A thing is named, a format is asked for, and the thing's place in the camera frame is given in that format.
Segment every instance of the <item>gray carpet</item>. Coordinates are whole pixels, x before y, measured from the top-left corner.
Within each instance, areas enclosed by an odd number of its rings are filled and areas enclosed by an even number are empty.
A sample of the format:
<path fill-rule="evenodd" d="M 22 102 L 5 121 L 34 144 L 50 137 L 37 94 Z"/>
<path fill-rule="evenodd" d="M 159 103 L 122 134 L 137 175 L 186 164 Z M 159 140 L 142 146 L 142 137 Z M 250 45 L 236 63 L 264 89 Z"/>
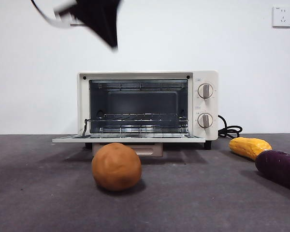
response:
<path fill-rule="evenodd" d="M 290 134 L 245 135 L 290 153 Z M 91 151 L 53 135 L 0 135 L 0 232 L 289 231 L 290 189 L 263 178 L 229 139 L 168 144 L 142 158 L 142 180 L 96 187 Z"/>

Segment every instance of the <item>wall outlet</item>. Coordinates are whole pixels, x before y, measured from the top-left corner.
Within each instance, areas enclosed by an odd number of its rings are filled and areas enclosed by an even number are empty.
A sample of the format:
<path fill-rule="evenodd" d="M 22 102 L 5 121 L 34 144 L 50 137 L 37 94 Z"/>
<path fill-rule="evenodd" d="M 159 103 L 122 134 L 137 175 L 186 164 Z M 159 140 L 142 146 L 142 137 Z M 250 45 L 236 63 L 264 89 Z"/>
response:
<path fill-rule="evenodd" d="M 290 7 L 274 6 L 272 13 L 272 25 L 274 28 L 290 28 Z"/>

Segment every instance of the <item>purple eggplant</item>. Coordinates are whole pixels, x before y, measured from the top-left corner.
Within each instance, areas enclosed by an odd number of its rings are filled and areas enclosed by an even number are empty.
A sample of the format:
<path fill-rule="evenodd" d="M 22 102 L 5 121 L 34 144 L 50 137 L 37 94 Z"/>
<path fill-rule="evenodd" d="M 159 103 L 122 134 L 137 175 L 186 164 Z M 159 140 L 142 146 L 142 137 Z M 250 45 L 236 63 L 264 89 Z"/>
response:
<path fill-rule="evenodd" d="M 266 178 L 290 188 L 290 155 L 282 151 L 261 152 L 256 167 Z"/>

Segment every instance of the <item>oven door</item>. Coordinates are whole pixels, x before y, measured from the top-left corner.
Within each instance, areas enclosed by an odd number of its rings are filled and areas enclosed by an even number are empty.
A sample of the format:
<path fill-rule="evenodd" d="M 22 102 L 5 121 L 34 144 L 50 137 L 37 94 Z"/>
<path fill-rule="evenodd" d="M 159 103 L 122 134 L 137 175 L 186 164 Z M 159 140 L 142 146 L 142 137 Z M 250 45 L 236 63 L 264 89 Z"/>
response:
<path fill-rule="evenodd" d="M 187 134 L 91 134 L 53 139 L 53 143 L 205 143 L 204 138 Z"/>

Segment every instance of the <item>oven foot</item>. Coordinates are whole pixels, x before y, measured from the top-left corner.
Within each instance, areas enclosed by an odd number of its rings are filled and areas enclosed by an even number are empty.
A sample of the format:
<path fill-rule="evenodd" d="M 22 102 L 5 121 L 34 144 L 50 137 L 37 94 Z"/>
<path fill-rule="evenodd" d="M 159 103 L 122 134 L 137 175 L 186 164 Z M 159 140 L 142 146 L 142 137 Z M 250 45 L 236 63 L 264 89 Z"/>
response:
<path fill-rule="evenodd" d="M 212 141 L 206 140 L 204 143 L 204 149 L 205 150 L 210 150 L 212 148 Z"/>
<path fill-rule="evenodd" d="M 85 149 L 92 149 L 92 143 L 85 143 Z"/>

